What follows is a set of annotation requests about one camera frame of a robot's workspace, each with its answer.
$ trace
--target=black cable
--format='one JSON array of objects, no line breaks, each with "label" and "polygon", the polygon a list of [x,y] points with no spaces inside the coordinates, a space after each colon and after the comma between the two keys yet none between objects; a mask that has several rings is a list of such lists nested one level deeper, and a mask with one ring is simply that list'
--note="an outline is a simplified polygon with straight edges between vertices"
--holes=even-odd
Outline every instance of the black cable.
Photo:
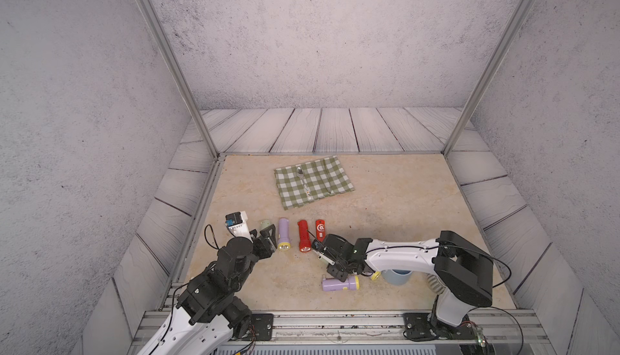
[{"label": "black cable", "polygon": [[312,234],[310,231],[308,231],[308,234],[312,235],[314,239],[316,239],[316,242],[321,243],[321,246],[324,246],[323,243],[321,241],[319,241],[316,236],[314,236],[314,234]]},{"label": "black cable", "polygon": [[420,338],[420,339],[413,340],[412,338],[408,338],[408,337],[407,337],[407,335],[405,335],[405,332],[406,332],[406,331],[403,331],[403,332],[402,332],[402,336],[403,336],[405,339],[410,340],[410,341],[414,341],[414,342],[416,342],[416,343],[417,343],[417,342],[419,342],[419,341],[431,341],[431,340],[437,340],[437,338],[436,338],[435,336],[429,336],[429,337],[427,337],[427,338]]},{"label": "black cable", "polygon": [[[213,266],[215,266],[215,261],[213,261],[207,268],[206,270],[211,270],[213,269]],[[183,285],[177,287],[174,289],[174,292],[172,292],[172,305],[170,308],[170,321],[168,322],[168,327],[166,328],[166,332],[164,332],[164,335],[161,337],[161,339],[159,340],[160,342],[164,341],[164,338],[166,337],[166,334],[168,334],[168,331],[170,331],[170,326],[172,325],[172,314],[174,313],[174,297],[177,295],[177,290],[181,289],[183,286],[187,286],[189,285],[190,282],[186,282]],[[159,344],[157,346],[155,346],[155,348],[152,349],[152,351],[149,353],[149,355],[151,355],[153,353],[153,351],[155,351],[155,349],[159,346]]]},{"label": "black cable", "polygon": [[187,284],[189,284],[189,282],[187,282],[187,283],[177,287],[176,289],[174,289],[174,292],[172,292],[172,308],[170,309],[170,321],[168,322],[168,327],[166,327],[166,332],[164,332],[164,335],[159,340],[160,342],[164,341],[164,338],[166,337],[166,334],[168,334],[168,331],[171,330],[170,326],[172,325],[172,313],[174,312],[174,296],[176,296],[178,289],[181,289],[183,286],[186,286]]},{"label": "black cable", "polygon": [[453,247],[453,248],[459,248],[459,249],[471,251],[472,253],[477,253],[477,254],[480,254],[483,257],[486,257],[486,258],[492,259],[494,261],[497,261],[497,262],[501,263],[503,266],[506,266],[506,268],[508,269],[508,277],[506,277],[506,279],[504,281],[500,282],[499,284],[493,285],[493,287],[498,287],[500,285],[503,285],[504,283],[506,283],[506,281],[508,281],[512,277],[512,269],[510,269],[510,266],[508,266],[508,264],[506,262],[502,261],[499,258],[495,258],[493,256],[490,256],[487,253],[481,253],[480,251],[464,248],[464,247],[461,247],[461,246],[453,246],[453,245],[443,245],[442,246],[442,245],[439,245],[439,246],[434,246],[434,247],[429,247],[429,248],[426,248],[424,246],[404,246],[404,245],[402,245],[402,246],[385,246],[385,247],[377,247],[377,248],[374,248],[372,250],[368,250],[366,252],[366,254],[371,253],[373,251],[377,251],[377,250],[396,249],[396,248],[405,248],[405,247],[418,248],[418,249],[421,249],[421,250],[434,250],[434,249],[438,249],[440,247],[445,247],[445,248]]},{"label": "black cable", "polygon": [[[468,313],[469,313],[469,312],[471,312],[471,311],[473,311],[474,309],[478,309],[478,308],[483,308],[483,307],[471,308],[471,309],[468,311]],[[489,307],[489,308],[494,308],[494,309],[500,310],[500,311],[502,311],[503,313],[506,313],[507,315],[509,315],[509,316],[510,316],[513,320],[515,320],[517,327],[519,327],[519,331],[521,331],[521,346],[519,347],[519,351],[516,351],[516,355],[519,355],[519,354],[521,353],[521,351],[523,350],[523,345],[524,345],[524,342],[525,342],[525,338],[523,337],[523,328],[521,328],[521,325],[519,324],[519,321],[517,321],[517,320],[516,320],[516,317],[514,317],[514,316],[512,315],[512,313],[508,312],[507,310],[503,310],[503,309],[501,309],[501,308],[498,308],[498,307],[493,307],[493,306],[491,306],[491,307]]]},{"label": "black cable", "polygon": [[252,332],[252,340],[250,341],[250,343],[246,344],[243,348],[241,348],[241,350],[235,352],[235,354],[245,354],[246,352],[250,351],[250,347],[252,346],[252,344],[256,346],[256,334],[254,333],[254,330],[252,328],[250,328],[250,332]]},{"label": "black cable", "polygon": [[[211,235],[213,235],[213,243],[215,243],[215,247],[213,247],[213,245],[211,243],[209,243],[209,240],[206,239],[206,228],[207,227],[211,228]],[[212,225],[208,224],[208,225],[205,226],[204,234],[205,234],[205,242],[206,242],[206,244],[211,246],[212,249],[219,250],[220,247],[218,246],[218,241],[215,239],[215,233],[213,232],[213,226]]]}]

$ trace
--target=plaid napkin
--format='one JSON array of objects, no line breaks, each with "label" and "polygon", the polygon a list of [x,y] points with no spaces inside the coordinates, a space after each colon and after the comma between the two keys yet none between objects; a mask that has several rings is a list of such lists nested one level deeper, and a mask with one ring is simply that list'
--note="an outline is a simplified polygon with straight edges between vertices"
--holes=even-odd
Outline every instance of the plaid napkin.
[{"label": "plaid napkin", "polygon": [[[303,179],[297,175],[298,166],[304,172]],[[327,196],[355,190],[336,156],[284,166],[274,172],[275,185],[278,187],[285,210],[302,207]]]}]

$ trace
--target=red flashlight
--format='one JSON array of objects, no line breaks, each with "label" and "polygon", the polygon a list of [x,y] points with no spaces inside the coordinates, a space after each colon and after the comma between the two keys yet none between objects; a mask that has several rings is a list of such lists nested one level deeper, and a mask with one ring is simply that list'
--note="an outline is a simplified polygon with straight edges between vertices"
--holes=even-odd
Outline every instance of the red flashlight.
[{"label": "red flashlight", "polygon": [[325,220],[317,220],[316,221],[316,238],[319,242],[323,242],[325,240]]},{"label": "red flashlight", "polygon": [[299,226],[299,251],[307,253],[310,249],[310,235],[308,234],[308,222],[300,220],[297,222]]}]

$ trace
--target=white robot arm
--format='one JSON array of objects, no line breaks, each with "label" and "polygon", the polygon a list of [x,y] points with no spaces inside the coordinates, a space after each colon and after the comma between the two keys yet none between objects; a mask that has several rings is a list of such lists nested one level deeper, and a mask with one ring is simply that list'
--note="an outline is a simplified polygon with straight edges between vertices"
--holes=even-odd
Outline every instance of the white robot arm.
[{"label": "white robot arm", "polygon": [[436,275],[446,286],[437,297],[429,321],[457,327],[470,309],[492,304],[493,263],[488,255],[457,233],[419,242],[384,242],[360,238],[355,245],[329,234],[313,241],[313,250],[329,263],[327,272],[344,281],[351,274],[368,276],[383,270]]},{"label": "white robot arm", "polygon": [[138,355],[208,355],[233,337],[233,329],[222,315],[215,316],[209,323],[194,325],[189,323],[190,319],[183,308],[175,309],[172,322],[168,316]]}]

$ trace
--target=wooden panel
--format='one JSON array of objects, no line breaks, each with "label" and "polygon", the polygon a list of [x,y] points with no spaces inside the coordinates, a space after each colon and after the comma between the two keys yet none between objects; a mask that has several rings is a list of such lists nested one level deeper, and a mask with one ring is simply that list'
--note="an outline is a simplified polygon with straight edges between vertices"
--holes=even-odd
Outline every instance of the wooden panel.
[{"label": "wooden panel", "polygon": [[213,128],[210,134],[217,150],[228,149],[265,111],[265,109],[240,110]]},{"label": "wooden panel", "polygon": [[191,217],[187,214],[153,199],[136,230],[168,273],[172,272],[190,222]]},{"label": "wooden panel", "polygon": [[167,170],[155,197],[193,215],[207,176],[202,172]]},{"label": "wooden panel", "polygon": [[533,308],[558,354],[566,354],[583,287],[560,252],[551,245],[516,291],[521,308]]},{"label": "wooden panel", "polygon": [[527,345],[530,346],[532,355],[557,355],[551,343],[529,343]]},{"label": "wooden panel", "polygon": [[166,290],[167,274],[136,235],[114,273],[114,281],[133,337],[144,311],[154,310],[158,306]]},{"label": "wooden panel", "polygon": [[506,170],[489,151],[453,151],[448,161],[459,184],[506,176]]},{"label": "wooden panel", "polygon": [[402,151],[377,109],[350,109],[353,128],[360,151]]},{"label": "wooden panel", "polygon": [[443,144],[403,108],[379,108],[379,113],[407,151],[440,151]]},{"label": "wooden panel", "polygon": [[269,151],[293,109],[269,109],[226,151]]},{"label": "wooden panel", "polygon": [[84,355],[127,353],[133,335],[129,335],[123,307],[112,280],[108,281],[92,311],[82,332],[82,339]]},{"label": "wooden panel", "polygon": [[83,355],[82,352],[82,336],[77,339],[77,343],[73,346],[73,350],[71,351],[71,355]]},{"label": "wooden panel", "polygon": [[148,339],[144,340],[144,343],[142,343],[140,345],[135,345],[135,346],[129,347],[129,352],[127,352],[127,355],[136,355],[136,354],[138,354],[140,352],[140,350],[142,350],[144,348],[144,345],[146,344],[147,341],[148,341]]},{"label": "wooden panel", "polygon": [[489,147],[478,132],[466,129],[461,132],[459,139],[454,145],[454,150],[485,151],[489,150]]},{"label": "wooden panel", "polygon": [[482,181],[462,187],[481,227],[487,227],[525,205],[509,178]]},{"label": "wooden panel", "polygon": [[[507,282],[511,291],[516,290],[551,243],[529,207],[487,228],[484,233],[493,256],[512,269],[512,277]],[[505,276],[508,275],[503,265],[497,267]]]},{"label": "wooden panel", "polygon": [[[219,125],[224,119],[232,116],[236,112],[235,109],[224,109],[224,110],[201,110],[200,114],[202,114],[202,119],[205,121],[206,128],[208,130],[212,130],[213,127]],[[202,141],[202,137],[198,132],[198,128],[196,127],[196,123],[190,120],[190,123],[187,125],[185,129],[185,134],[183,134],[183,138],[181,139],[181,143],[183,142],[191,142],[191,141]]]},{"label": "wooden panel", "polygon": [[358,151],[348,109],[322,109],[316,152]]},{"label": "wooden panel", "polygon": [[620,339],[587,292],[582,297],[569,346],[569,355],[582,354],[620,354]]},{"label": "wooden panel", "polygon": [[169,168],[209,172],[213,161],[213,156],[206,148],[205,142],[188,142],[179,145],[174,156],[172,156]]},{"label": "wooden panel", "polygon": [[[446,142],[461,114],[455,108],[406,108],[413,116],[426,126],[439,140]],[[469,122],[466,128],[473,129]]]},{"label": "wooden panel", "polygon": [[320,116],[321,109],[295,109],[271,151],[312,151]]}]

